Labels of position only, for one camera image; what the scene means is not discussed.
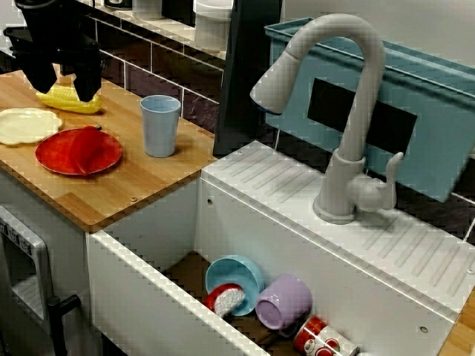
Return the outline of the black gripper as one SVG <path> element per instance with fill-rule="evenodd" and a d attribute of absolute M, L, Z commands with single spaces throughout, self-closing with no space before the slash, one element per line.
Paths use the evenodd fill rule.
<path fill-rule="evenodd" d="M 84 16 L 28 19 L 26 25 L 7 26 L 3 34 L 10 40 L 14 63 L 40 93 L 56 83 L 53 64 L 75 73 L 73 85 L 80 101 L 91 101 L 101 88 L 105 61 Z"/>

